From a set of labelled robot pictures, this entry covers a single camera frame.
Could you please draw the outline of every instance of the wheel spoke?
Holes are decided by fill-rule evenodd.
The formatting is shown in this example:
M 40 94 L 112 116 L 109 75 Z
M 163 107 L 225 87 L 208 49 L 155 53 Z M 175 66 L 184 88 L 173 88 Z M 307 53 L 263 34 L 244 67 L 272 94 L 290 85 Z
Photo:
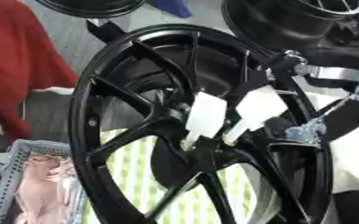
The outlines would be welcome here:
M 187 57 L 187 65 L 194 75 L 197 74 L 197 57 L 199 55 L 199 32 L 192 34 L 192 50 Z
M 133 45 L 134 49 L 139 52 L 139 55 L 144 55 L 145 58 L 151 60 L 165 71 L 172 84 L 179 90 L 179 93 L 186 96 L 186 101 L 193 102 L 193 83 L 178 64 L 163 57 L 154 49 L 141 42 L 134 41 Z
M 209 198 L 214 203 L 222 224 L 235 224 L 236 219 L 231 210 L 229 200 L 216 173 L 203 173 L 197 180 L 204 186 Z
M 167 119 L 165 118 L 149 119 L 142 122 L 141 124 L 127 129 L 120 135 L 109 140 L 106 144 L 89 152 L 89 162 L 95 165 L 102 165 L 106 163 L 106 160 L 109 158 L 109 156 L 121 147 L 130 144 L 140 138 L 156 135 L 157 129 L 159 129 L 159 126 L 162 125 L 162 123 L 166 120 Z
M 177 197 L 194 185 L 195 180 L 199 177 L 199 175 L 199 172 L 190 172 L 181 181 L 179 181 L 177 185 L 171 187 L 163 199 L 161 199 L 160 202 L 145 215 L 145 224 L 153 223 L 163 213 L 163 211 L 165 211 L 165 209 L 167 209 L 170 204 L 177 199 Z
M 262 175 L 270 182 L 279 197 L 283 206 L 281 213 L 288 219 L 295 219 L 295 223 L 310 223 L 305 209 L 292 193 L 286 177 L 279 170 L 271 154 L 266 150 L 236 150 L 237 156 L 242 163 L 248 163 L 257 168 Z
M 308 144 L 308 143 L 300 143 L 285 139 L 270 139 L 268 148 L 272 152 L 282 151 L 282 150 L 290 150 L 290 151 L 298 151 L 298 152 L 317 152 L 320 151 L 318 146 Z
M 104 96 L 115 96 L 122 101 L 127 102 L 143 116 L 148 116 L 151 113 L 152 102 L 148 99 L 145 99 L 143 96 L 131 92 L 124 87 L 119 87 L 116 84 L 99 76 L 95 77 L 93 82 L 95 83 L 94 91 L 96 91 L 98 94 Z

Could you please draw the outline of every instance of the red cloth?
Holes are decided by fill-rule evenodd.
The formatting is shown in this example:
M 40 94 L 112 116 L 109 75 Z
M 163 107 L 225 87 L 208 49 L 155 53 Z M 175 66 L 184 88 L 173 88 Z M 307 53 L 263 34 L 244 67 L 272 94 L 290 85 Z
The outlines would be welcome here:
M 17 113 L 34 88 L 75 86 L 76 75 L 57 54 L 35 15 L 17 0 L 0 0 L 0 123 L 12 138 L 30 129 Z

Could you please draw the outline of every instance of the green grid mat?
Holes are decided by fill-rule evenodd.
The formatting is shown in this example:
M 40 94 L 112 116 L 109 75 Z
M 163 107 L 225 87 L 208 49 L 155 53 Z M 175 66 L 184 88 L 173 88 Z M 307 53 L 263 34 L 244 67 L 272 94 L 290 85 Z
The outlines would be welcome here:
M 103 143 L 123 130 L 111 130 L 101 134 Z M 107 161 L 110 173 L 127 199 L 142 213 L 154 208 L 165 194 L 165 189 L 155 181 L 151 173 L 151 153 L 156 137 L 148 136 L 117 150 Z M 226 190 L 237 223 L 247 223 L 254 207 L 256 194 L 242 166 L 232 165 L 219 171 L 218 176 Z M 99 224 L 86 200 L 83 224 Z M 159 217 L 162 224 L 219 224 L 215 207 L 204 188 L 199 185 L 178 197 Z

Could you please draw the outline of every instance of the blue object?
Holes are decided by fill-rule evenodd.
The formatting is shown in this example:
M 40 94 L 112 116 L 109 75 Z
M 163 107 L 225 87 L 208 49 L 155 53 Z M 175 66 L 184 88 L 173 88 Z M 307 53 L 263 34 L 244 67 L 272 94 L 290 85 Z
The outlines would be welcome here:
M 192 12 L 187 8 L 186 0 L 152 0 L 151 4 L 162 10 L 181 18 L 190 18 Z

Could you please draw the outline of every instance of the black wheel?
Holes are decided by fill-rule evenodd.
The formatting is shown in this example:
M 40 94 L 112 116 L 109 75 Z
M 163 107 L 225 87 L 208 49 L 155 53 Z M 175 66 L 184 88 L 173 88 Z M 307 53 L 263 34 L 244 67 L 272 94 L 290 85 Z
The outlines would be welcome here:
M 223 16 L 240 39 L 260 50 L 317 47 L 336 21 L 359 14 L 359 0 L 224 0 Z
M 257 190 L 260 201 L 253 223 L 264 216 L 262 198 L 271 200 L 265 198 L 266 182 L 281 201 L 268 223 L 321 223 L 331 194 L 330 150 L 325 143 L 316 149 L 281 140 L 286 127 L 306 123 L 316 114 L 290 76 L 268 80 L 257 70 L 265 62 L 228 34 L 181 24 L 137 30 L 101 50 L 75 90 L 69 131 L 76 171 L 102 223 L 155 223 L 172 201 L 199 185 L 221 222 L 237 223 L 216 174 L 236 164 L 256 168 L 266 180 L 259 185 L 263 190 Z M 236 103 L 267 84 L 284 90 L 280 96 L 289 110 L 242 135 L 237 145 L 226 145 L 222 134 L 238 121 Z M 194 150 L 182 150 L 188 109 L 200 91 L 228 101 L 227 123 L 216 138 L 202 138 Z M 122 104 L 133 112 L 120 112 Z M 105 119 L 114 125 L 104 127 Z M 105 129 L 126 130 L 101 143 Z M 156 206 L 141 213 L 111 177 L 107 160 L 119 148 L 148 136 L 158 138 L 151 152 L 152 173 L 167 190 Z
M 37 0 L 45 7 L 79 18 L 112 18 L 130 13 L 145 0 Z

